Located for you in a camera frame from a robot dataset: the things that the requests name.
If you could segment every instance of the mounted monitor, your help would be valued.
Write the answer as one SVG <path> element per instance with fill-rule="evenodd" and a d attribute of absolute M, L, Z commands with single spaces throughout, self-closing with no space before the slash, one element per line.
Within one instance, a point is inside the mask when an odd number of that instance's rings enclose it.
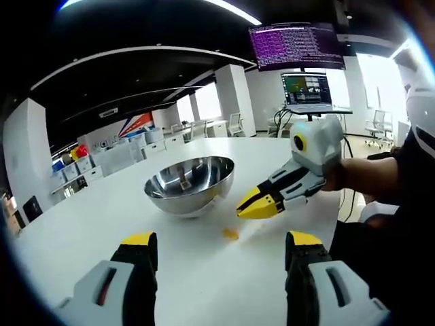
<path fill-rule="evenodd" d="M 249 30 L 258 70 L 345 69 L 343 52 L 328 23 L 292 22 Z"/>
<path fill-rule="evenodd" d="M 325 73 L 282 73 L 281 77 L 288 105 L 332 104 Z"/>

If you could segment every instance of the office chair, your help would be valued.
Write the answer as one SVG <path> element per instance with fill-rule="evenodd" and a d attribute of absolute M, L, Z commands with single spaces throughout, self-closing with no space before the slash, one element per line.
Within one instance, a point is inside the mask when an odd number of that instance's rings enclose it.
<path fill-rule="evenodd" d="M 201 120 L 192 122 L 190 125 L 190 134 L 186 139 L 186 142 L 189 143 L 194 141 L 195 139 L 207 138 L 207 121 Z"/>
<path fill-rule="evenodd" d="M 368 146 L 376 144 L 380 149 L 383 147 L 383 143 L 387 143 L 387 146 L 393 145 L 393 141 L 387 136 L 388 132 L 393 132 L 391 113 L 376 110 L 375 115 L 373 116 L 373 121 L 366 121 L 366 127 L 364 129 L 369 131 L 370 135 L 374 137 L 374 139 L 366 141 Z"/>
<path fill-rule="evenodd" d="M 228 124 L 228 131 L 231 137 L 238 137 L 237 135 L 243 132 L 242 118 L 240 113 L 233 113 L 230 115 L 230 122 Z"/>

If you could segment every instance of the small yellow piece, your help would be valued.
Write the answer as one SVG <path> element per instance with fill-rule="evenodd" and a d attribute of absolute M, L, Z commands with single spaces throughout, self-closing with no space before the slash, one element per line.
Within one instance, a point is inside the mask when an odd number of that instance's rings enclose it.
<path fill-rule="evenodd" d="M 233 231 L 230 229 L 224 229 L 223 233 L 224 233 L 225 238 L 229 238 L 231 240 L 238 240 L 239 239 L 239 233 L 237 231 Z"/>
<path fill-rule="evenodd" d="M 296 232 L 296 231 L 290 231 L 290 233 L 293 236 L 293 240 L 294 240 L 294 244 L 296 246 L 301 246 L 301 245 L 321 245 L 321 240 L 312 235 L 312 234 L 307 234 L 307 233 L 302 233 L 302 232 Z"/>
<path fill-rule="evenodd" d="M 77 155 L 77 150 L 79 149 L 79 147 L 76 147 L 76 148 L 74 148 L 72 151 L 71 151 L 71 158 L 74 160 L 74 161 L 77 161 L 78 159 L 79 159 L 79 156 Z"/>
<path fill-rule="evenodd" d="M 129 236 L 122 241 L 121 245 L 132 245 L 132 246 L 147 246 L 148 241 L 150 241 L 150 236 L 154 232 L 148 232 L 143 234 L 135 234 L 134 236 Z"/>
<path fill-rule="evenodd" d="M 246 197 L 239 203 L 239 207 L 247 202 L 252 196 L 259 194 L 258 187 L 252 189 Z M 241 219 L 270 219 L 278 214 L 278 209 L 271 195 L 264 195 L 259 200 L 250 204 L 246 209 L 237 209 L 237 216 Z"/>

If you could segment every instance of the white desk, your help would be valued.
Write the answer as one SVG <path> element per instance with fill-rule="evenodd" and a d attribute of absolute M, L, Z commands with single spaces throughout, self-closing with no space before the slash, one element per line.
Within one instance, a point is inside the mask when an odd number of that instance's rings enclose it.
<path fill-rule="evenodd" d="M 212 121 L 212 122 L 207 122 L 207 129 L 209 128 L 213 128 L 215 126 L 219 126 L 220 124 L 226 124 L 228 121 L 226 120 L 218 120 L 218 121 Z M 168 131 L 164 131 L 164 137 L 174 137 L 174 136 L 178 136 L 178 135 L 185 135 L 185 134 L 190 134 L 190 131 L 192 130 L 191 127 L 187 127 L 183 130 L 177 131 L 172 133 L 170 130 Z"/>
<path fill-rule="evenodd" d="M 333 107 L 332 105 L 288 105 L 287 109 L 293 114 L 306 115 L 308 121 L 313 121 L 313 115 L 321 114 L 352 114 L 353 111 L 342 107 Z"/>
<path fill-rule="evenodd" d="M 199 156 L 235 162 L 234 183 L 220 206 L 198 219 L 159 211 L 143 192 L 162 168 Z M 158 237 L 156 324 L 285 325 L 285 234 L 311 231 L 329 247 L 339 193 L 318 193 L 298 211 L 243 221 L 237 203 L 291 156 L 288 139 L 199 139 L 118 171 L 56 205 L 15 241 L 31 282 L 50 305 L 71 296 L 74 283 L 121 241 L 153 230 Z M 222 236 L 240 230 L 240 239 Z"/>

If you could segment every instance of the stainless steel bowl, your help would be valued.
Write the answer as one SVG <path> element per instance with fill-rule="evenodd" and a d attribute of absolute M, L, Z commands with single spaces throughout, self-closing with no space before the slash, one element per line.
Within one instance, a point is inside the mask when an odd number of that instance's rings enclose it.
<path fill-rule="evenodd" d="M 162 211 L 179 217 L 198 217 L 230 191 L 234 162 L 209 156 L 174 164 L 145 184 L 145 193 Z"/>

